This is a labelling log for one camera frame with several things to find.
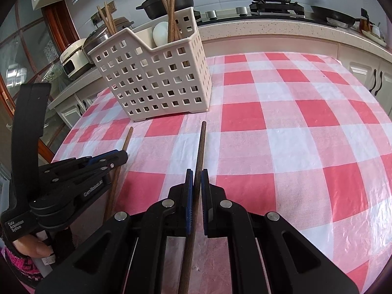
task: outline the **black cabinet handle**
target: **black cabinet handle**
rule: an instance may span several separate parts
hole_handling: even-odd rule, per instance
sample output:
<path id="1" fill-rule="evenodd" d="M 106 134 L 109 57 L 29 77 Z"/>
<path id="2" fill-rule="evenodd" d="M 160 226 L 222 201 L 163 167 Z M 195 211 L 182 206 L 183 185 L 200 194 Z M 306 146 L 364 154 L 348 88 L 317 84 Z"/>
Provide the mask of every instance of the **black cabinet handle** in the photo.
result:
<path id="1" fill-rule="evenodd" d="M 369 90 L 370 93 L 372 93 L 373 89 L 375 89 L 376 85 L 377 85 L 377 70 L 374 70 L 373 74 L 374 74 L 374 85 L 373 85 L 372 89 Z"/>
<path id="2" fill-rule="evenodd" d="M 77 104 L 77 107 L 79 108 L 79 114 L 82 116 L 83 114 L 82 114 L 82 110 L 80 109 L 79 104 Z"/>
<path id="3" fill-rule="evenodd" d="M 381 80 L 380 88 L 376 90 L 376 92 L 374 93 L 374 96 L 377 96 L 378 92 L 383 87 L 383 71 L 380 72 L 380 80 Z"/>

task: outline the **metal rivet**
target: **metal rivet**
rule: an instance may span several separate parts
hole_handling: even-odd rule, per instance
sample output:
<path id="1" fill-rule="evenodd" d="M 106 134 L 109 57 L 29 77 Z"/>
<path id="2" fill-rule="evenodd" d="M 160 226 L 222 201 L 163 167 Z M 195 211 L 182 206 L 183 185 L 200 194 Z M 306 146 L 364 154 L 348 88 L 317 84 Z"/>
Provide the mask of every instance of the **metal rivet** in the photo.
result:
<path id="1" fill-rule="evenodd" d="M 174 206 L 174 201 L 172 199 L 165 199 L 162 201 L 162 205 L 165 208 L 170 208 L 170 207 Z"/>
<path id="2" fill-rule="evenodd" d="M 230 200 L 222 200 L 220 205 L 222 208 L 230 208 L 233 203 Z"/>
<path id="3" fill-rule="evenodd" d="M 277 214 L 276 212 L 268 212 L 267 218 L 270 219 L 271 221 L 278 221 L 280 218 L 280 215 Z"/>
<path id="4" fill-rule="evenodd" d="M 114 215 L 114 218 L 117 220 L 117 221 L 123 221 L 123 220 L 125 220 L 126 218 L 127 218 L 127 213 L 126 212 L 124 212 L 124 211 L 120 211 L 120 212 L 117 212 L 115 215 Z"/>

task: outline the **door handle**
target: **door handle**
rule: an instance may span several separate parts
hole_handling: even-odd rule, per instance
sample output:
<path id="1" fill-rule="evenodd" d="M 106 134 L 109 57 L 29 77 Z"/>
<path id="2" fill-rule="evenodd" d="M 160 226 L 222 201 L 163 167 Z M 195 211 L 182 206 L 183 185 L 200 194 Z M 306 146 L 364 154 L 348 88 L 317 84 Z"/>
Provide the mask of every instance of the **door handle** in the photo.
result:
<path id="1" fill-rule="evenodd" d="M 380 88 L 376 90 L 376 92 L 374 93 L 374 96 L 377 96 L 378 92 L 383 87 L 383 71 L 380 72 L 380 81 L 381 81 Z"/>
<path id="2" fill-rule="evenodd" d="M 82 116 L 83 114 L 82 114 L 82 110 L 80 109 L 80 105 L 77 104 L 77 107 L 79 108 L 79 114 Z"/>
<path id="3" fill-rule="evenodd" d="M 2 92 L 1 95 L 3 96 L 5 102 L 7 103 L 7 106 L 8 106 L 8 108 L 9 108 L 9 110 L 11 111 L 11 113 L 12 113 L 13 115 L 15 115 L 15 109 L 14 109 L 14 107 L 12 106 L 11 101 L 9 100 L 7 94 L 6 94 L 5 92 Z"/>
<path id="4" fill-rule="evenodd" d="M 377 70 L 374 70 L 373 74 L 374 74 L 374 85 L 372 89 L 369 90 L 370 93 L 372 93 L 373 89 L 375 89 L 377 85 Z"/>

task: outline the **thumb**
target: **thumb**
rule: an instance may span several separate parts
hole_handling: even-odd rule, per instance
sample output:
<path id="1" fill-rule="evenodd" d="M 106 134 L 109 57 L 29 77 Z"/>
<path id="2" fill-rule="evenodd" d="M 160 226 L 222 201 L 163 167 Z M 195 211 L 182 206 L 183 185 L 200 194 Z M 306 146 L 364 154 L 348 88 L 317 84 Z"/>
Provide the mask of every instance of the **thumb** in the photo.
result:
<path id="1" fill-rule="evenodd" d="M 47 257 L 53 253 L 53 251 L 45 243 L 38 240 L 31 234 L 17 239 L 13 242 L 13 244 L 19 253 L 34 258 Z"/>

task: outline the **red and white checkered tablecloth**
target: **red and white checkered tablecloth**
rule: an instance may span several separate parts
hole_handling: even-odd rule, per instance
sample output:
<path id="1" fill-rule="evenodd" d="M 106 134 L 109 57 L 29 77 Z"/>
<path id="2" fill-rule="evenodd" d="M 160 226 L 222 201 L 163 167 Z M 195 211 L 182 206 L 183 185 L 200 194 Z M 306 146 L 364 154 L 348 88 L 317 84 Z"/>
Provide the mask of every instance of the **red and white checkered tablecloth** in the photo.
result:
<path id="1" fill-rule="evenodd" d="M 280 213 L 364 292 L 392 253 L 388 116 L 327 56 L 252 53 L 208 58 L 208 65 L 209 112 L 133 123 L 107 89 L 55 159 L 121 149 L 133 126 L 116 210 L 135 214 L 166 198 L 186 169 L 195 168 L 206 120 L 204 168 L 211 183 L 250 212 Z M 186 83 L 181 87 L 188 90 Z M 202 234 L 199 229 L 190 293 L 229 293 L 226 240 Z M 170 246 L 178 265 L 182 255 Z"/>

